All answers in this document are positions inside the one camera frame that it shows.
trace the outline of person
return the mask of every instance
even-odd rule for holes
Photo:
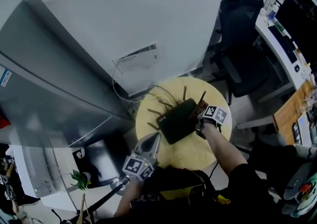
[[[155,219],[163,218],[166,220],[166,218],[176,217],[178,220],[188,220],[191,217],[202,218],[205,215],[213,219],[218,218],[221,221],[237,221],[239,219],[263,221],[264,219],[275,218],[277,209],[273,198],[269,195],[265,183],[248,165],[240,151],[228,142],[213,124],[204,122],[202,134],[208,141],[219,165],[229,177],[227,189],[220,192],[215,191],[208,176],[202,174],[203,172],[199,170],[158,168],[150,178],[145,180],[145,183],[136,179],[130,181],[119,203],[115,217],[139,218],[143,216],[146,220],[145,216],[148,215],[149,218],[155,216]],[[162,174],[165,170],[167,170],[168,176],[160,179],[156,175],[157,171]],[[181,196],[175,197],[174,200],[166,200],[166,197],[163,197],[162,204],[154,203],[152,198],[144,200],[145,198],[142,197],[145,193],[145,187],[147,191],[154,188],[155,192],[161,192],[160,196],[165,195],[166,188],[158,189],[158,186],[166,183],[165,181],[168,181],[168,183],[176,181],[172,185],[172,189],[178,189],[177,185],[179,185],[179,188],[185,188],[188,185],[181,184],[182,181],[188,182],[188,179],[184,176],[185,173],[194,174],[193,176],[199,177],[200,181],[204,180],[203,188],[206,189],[201,192],[200,189],[196,189],[200,188],[199,186],[190,186],[191,193],[185,200]]]

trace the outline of round wooden table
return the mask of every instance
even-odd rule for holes
[[[206,81],[192,77],[178,77],[166,80],[160,83],[160,86],[168,90],[175,99],[181,103],[183,100],[184,86],[187,87],[186,99],[192,98],[196,103],[199,102],[202,94],[206,91],[204,101],[209,105],[219,106],[224,109],[228,115],[225,124],[221,127],[222,134],[229,140],[232,130],[232,118],[229,106],[222,94]],[[175,100],[164,90],[154,87],[149,94],[144,97],[140,104],[136,117],[136,133],[138,140],[147,134],[156,132],[147,122],[158,127],[156,119],[159,115],[149,112],[148,109],[155,110],[161,114],[166,112],[165,106],[158,102],[153,95],[160,95],[160,99],[167,102],[161,96],[165,96],[169,101],[176,105]],[[161,143],[158,151],[158,162],[160,167],[171,165],[175,168],[187,168],[189,170],[201,170],[215,161],[215,157],[210,149],[207,140],[199,137],[195,132],[181,139],[173,145],[169,145],[164,135],[161,133]]]

